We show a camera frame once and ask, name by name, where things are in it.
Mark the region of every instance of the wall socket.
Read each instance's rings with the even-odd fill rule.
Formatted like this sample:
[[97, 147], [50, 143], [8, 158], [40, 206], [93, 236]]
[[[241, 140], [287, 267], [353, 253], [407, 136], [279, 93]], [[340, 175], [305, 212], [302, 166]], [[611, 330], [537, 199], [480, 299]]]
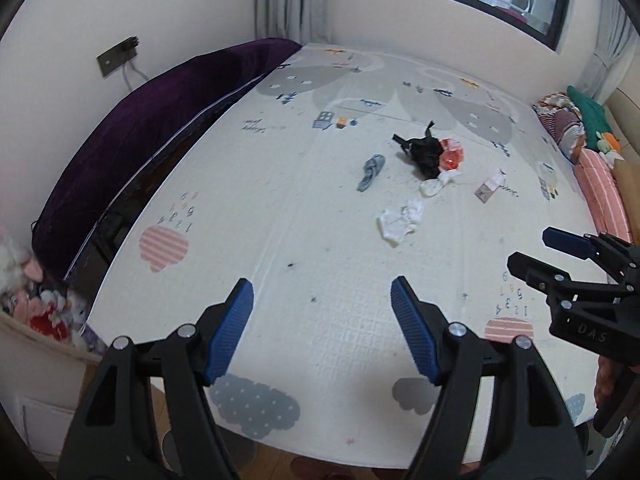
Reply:
[[136, 47], [140, 44], [137, 37], [132, 36], [112, 46], [106, 52], [97, 57], [102, 77], [107, 77], [111, 72], [124, 65], [129, 59], [135, 58], [138, 53]]

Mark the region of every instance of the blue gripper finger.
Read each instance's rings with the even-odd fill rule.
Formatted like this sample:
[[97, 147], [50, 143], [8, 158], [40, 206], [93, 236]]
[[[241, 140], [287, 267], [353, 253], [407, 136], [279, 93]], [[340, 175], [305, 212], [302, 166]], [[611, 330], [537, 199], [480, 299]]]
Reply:
[[254, 309], [254, 287], [251, 282], [245, 279], [240, 280], [226, 300], [226, 307], [226, 314], [209, 341], [209, 355], [204, 376], [211, 384], [218, 377], [226, 374], [242, 331]]
[[596, 255], [595, 247], [587, 238], [561, 231], [555, 227], [548, 227], [544, 230], [542, 241], [547, 247], [570, 254], [581, 260], [587, 260]]
[[409, 345], [418, 372], [431, 383], [440, 384], [442, 371], [438, 366], [436, 340], [416, 309], [417, 298], [401, 278], [391, 283], [391, 307], [396, 314], [402, 334]]

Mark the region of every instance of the metal bolt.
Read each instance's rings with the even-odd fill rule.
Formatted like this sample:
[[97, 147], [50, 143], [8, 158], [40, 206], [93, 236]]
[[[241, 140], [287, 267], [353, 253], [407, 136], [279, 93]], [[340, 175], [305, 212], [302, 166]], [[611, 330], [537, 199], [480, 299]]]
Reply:
[[113, 347], [116, 350], [124, 350], [127, 346], [129, 346], [129, 338], [126, 336], [121, 335], [113, 341]]
[[466, 334], [466, 326], [462, 323], [451, 323], [449, 325], [449, 333], [456, 337], [462, 337]]
[[193, 335], [196, 333], [196, 327], [195, 325], [192, 325], [190, 323], [187, 323], [185, 325], [182, 325], [179, 329], [178, 329], [178, 335], [180, 337], [183, 337], [185, 339], [188, 339], [190, 337], [193, 337]]
[[533, 343], [531, 342], [531, 339], [529, 339], [527, 336], [519, 335], [516, 338], [516, 345], [518, 345], [523, 350], [529, 350], [529, 348], [531, 348]]

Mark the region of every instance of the purple blanket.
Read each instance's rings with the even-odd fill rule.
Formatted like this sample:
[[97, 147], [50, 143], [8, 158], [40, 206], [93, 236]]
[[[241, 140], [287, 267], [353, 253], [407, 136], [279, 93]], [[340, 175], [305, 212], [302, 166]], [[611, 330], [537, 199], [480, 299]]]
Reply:
[[63, 279], [111, 200], [176, 132], [205, 108], [228, 105], [223, 98], [300, 48], [289, 40], [233, 46], [194, 57], [125, 97], [75, 154], [36, 222], [32, 245], [42, 265]]

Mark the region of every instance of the white play mat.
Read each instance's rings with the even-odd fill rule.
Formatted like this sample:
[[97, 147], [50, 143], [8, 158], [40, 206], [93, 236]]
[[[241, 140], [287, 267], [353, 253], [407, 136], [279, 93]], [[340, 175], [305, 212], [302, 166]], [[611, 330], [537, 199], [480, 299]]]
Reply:
[[[376, 218], [421, 198], [393, 134], [460, 141], [462, 175], [424, 199], [392, 247]], [[375, 153], [386, 165], [356, 191]], [[483, 203], [496, 170], [506, 182]], [[543, 294], [506, 272], [521, 251], [605, 282], [547, 249], [542, 231], [594, 232], [571, 164], [527, 105], [470, 76], [389, 54], [309, 45], [233, 106], [148, 204], [107, 274], [89, 324], [110, 343], [166, 337], [226, 299], [239, 278], [254, 311], [228, 376], [209, 396], [218, 424], [332, 462], [405, 468], [438, 390], [416, 370], [390, 306], [399, 275], [479, 336], [532, 334], [576, 423], [595, 412], [596, 356], [548, 334]], [[467, 450], [478, 460], [492, 381]]]

